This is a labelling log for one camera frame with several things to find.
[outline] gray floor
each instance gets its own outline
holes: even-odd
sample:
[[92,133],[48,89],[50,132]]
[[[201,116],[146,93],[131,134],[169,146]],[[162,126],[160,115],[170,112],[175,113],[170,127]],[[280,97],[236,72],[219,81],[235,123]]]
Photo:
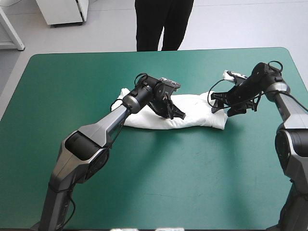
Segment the gray floor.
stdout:
[[[134,0],[90,0],[83,26],[59,28],[35,0],[3,9],[26,49],[0,50],[0,118],[34,54],[136,50]],[[308,87],[307,12],[308,0],[195,0],[180,50],[285,47]]]

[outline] white cloth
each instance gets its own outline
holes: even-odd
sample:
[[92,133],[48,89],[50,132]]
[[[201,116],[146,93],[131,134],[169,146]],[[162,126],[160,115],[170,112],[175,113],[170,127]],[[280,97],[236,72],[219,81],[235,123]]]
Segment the white cloth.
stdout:
[[[127,88],[121,90],[118,99],[123,99],[129,93]],[[228,116],[223,110],[215,114],[211,112],[211,106],[207,103],[207,92],[201,95],[172,95],[171,99],[186,117],[166,119],[156,115],[152,109],[146,105],[137,114],[131,114],[125,121],[125,126],[146,129],[173,129],[187,128],[192,126],[214,127],[224,130]],[[121,105],[121,101],[115,102],[111,109],[115,110]]]

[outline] leg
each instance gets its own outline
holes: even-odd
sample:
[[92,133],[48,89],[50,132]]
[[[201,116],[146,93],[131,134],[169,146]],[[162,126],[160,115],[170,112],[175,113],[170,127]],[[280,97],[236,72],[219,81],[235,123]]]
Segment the leg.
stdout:
[[193,0],[173,0],[165,23],[163,51],[176,51],[185,35]]
[[137,51],[156,51],[172,0],[135,0]]

